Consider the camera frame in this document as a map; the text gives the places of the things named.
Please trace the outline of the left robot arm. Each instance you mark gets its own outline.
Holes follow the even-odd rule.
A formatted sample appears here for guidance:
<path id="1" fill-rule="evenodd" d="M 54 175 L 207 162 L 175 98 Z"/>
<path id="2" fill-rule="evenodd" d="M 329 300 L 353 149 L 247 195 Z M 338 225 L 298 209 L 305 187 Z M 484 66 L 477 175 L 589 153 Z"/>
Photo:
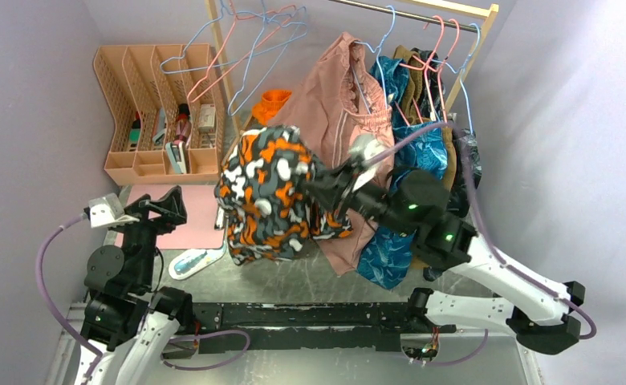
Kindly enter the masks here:
<path id="1" fill-rule="evenodd" d="M 196 332 L 192 296 L 168 286 L 154 288 L 157 238 L 187 222 L 180 186 L 158 199 L 144 194 L 123 206 L 114 194 L 84 209 L 92 228 L 121 233 L 121 245 L 103 245 L 87 261 L 80 384 L 139 384 L 176 334 Z"/>

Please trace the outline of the orange camouflage shorts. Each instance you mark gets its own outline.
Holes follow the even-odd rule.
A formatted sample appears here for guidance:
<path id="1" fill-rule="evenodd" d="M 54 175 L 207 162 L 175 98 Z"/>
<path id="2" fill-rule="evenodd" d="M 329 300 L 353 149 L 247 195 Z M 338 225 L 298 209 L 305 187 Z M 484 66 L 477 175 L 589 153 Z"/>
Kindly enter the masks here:
<path id="1" fill-rule="evenodd" d="M 352 234 L 348 217 L 335 218 L 301 186 L 324 169 L 296 126 L 242 133 L 214 188 L 226 214 L 227 249 L 235 265 L 262 258 L 291 260 L 309 239 Z"/>

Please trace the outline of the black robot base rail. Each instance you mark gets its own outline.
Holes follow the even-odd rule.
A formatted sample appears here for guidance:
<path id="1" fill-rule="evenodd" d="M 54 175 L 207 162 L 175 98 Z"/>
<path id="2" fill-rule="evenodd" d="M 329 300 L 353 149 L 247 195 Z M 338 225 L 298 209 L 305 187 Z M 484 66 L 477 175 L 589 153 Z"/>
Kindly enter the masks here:
<path id="1" fill-rule="evenodd" d="M 200 354 L 239 351 L 372 348 L 399 352 L 405 336 L 434 331 L 453 333 L 454 325 L 436 326 L 425 312 L 407 302 L 329 302 L 266 304 L 195 302 L 193 318 L 173 338 L 188 335 Z"/>

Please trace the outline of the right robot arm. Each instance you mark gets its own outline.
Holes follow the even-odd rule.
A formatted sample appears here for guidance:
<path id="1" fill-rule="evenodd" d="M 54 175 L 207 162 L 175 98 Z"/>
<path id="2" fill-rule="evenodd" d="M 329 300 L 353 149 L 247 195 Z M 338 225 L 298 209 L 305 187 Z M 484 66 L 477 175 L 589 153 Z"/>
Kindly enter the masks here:
<path id="1" fill-rule="evenodd" d="M 494 330 L 545 355 L 557 355 L 582 339 L 581 321 L 574 316 L 584 301 L 582 284 L 543 278 L 489 244 L 480 229 L 446 211 L 449 193 L 430 172 L 407 172 L 394 192 L 373 183 L 356 187 L 360 172 L 347 163 L 301 180 L 298 186 L 337 217 L 352 210 L 393 234 L 411 237 L 409 249 L 418 260 L 476 281 L 495 294 L 476 298 L 416 288 L 405 312 L 412 330 Z"/>

